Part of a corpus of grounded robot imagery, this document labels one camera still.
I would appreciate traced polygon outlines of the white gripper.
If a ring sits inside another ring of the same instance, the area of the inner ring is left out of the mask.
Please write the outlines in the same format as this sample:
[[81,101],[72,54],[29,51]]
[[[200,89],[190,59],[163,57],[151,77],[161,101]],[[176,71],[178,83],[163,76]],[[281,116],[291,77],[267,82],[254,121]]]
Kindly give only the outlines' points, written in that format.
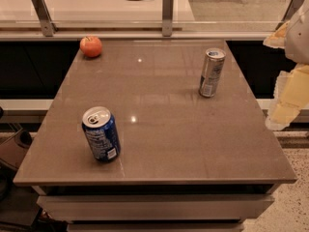
[[288,127],[309,103],[309,0],[305,0],[290,22],[284,22],[266,37],[263,45],[285,48],[288,59],[299,63],[290,72],[278,75],[267,112],[266,126],[272,131]]

